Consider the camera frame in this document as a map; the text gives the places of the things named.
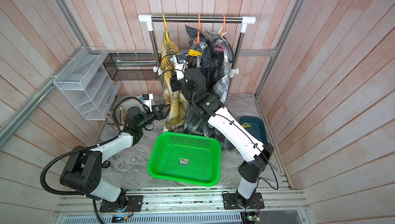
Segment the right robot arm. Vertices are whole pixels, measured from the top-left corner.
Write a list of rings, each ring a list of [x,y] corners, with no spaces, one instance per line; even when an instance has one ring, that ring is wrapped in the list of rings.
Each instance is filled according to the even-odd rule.
[[[251,200],[256,193],[261,173],[270,164],[274,148],[256,139],[232,116],[225,104],[206,88],[206,77],[198,68],[171,70],[170,86],[179,90],[189,104],[182,131],[186,134],[208,129],[219,131],[241,154],[244,162],[238,172],[241,181],[236,191],[239,200]]]

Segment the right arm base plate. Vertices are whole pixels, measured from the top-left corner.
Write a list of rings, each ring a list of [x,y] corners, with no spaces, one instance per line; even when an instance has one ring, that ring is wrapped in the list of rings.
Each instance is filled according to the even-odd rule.
[[[264,209],[264,202],[261,193],[254,192],[249,199],[243,198],[238,192],[229,193],[227,191],[221,194],[225,210],[236,209]]]

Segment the yellow plastic hanger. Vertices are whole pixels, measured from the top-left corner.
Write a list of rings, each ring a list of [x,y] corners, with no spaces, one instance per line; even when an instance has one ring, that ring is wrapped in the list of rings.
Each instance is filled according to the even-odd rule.
[[[164,29],[165,29],[165,43],[169,43],[170,42],[170,37],[169,37],[166,17],[165,17],[164,14],[162,14],[162,17],[163,17],[163,24],[164,24]]]

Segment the yellow plaid shirt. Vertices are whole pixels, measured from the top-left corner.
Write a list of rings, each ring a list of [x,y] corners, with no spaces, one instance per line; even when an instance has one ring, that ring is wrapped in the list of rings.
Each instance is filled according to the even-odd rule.
[[[174,61],[171,58],[179,53],[179,49],[172,41],[166,42],[163,39],[161,44],[161,63],[160,68],[164,72],[163,79],[163,97],[166,104],[170,105],[170,112],[166,119],[165,128],[168,131],[174,131],[180,126],[184,126],[185,117],[188,110],[188,102],[180,90],[173,91],[171,89],[170,79],[172,77],[171,70],[175,69]]]

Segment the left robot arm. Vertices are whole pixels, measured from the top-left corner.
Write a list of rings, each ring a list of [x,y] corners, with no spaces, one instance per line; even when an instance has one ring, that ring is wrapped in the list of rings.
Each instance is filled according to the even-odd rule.
[[[169,112],[164,111],[167,107],[165,104],[154,105],[148,113],[136,106],[129,108],[121,134],[107,144],[70,155],[60,183],[87,197],[112,202],[117,208],[124,208],[128,201],[125,190],[102,178],[103,164],[110,157],[136,145],[144,134],[143,129],[153,121],[167,117]]]

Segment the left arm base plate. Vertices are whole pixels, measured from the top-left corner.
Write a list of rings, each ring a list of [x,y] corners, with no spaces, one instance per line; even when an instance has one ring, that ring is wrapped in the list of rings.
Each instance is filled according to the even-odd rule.
[[[115,202],[103,200],[99,211],[110,212],[140,212],[143,204],[143,195],[122,195]]]

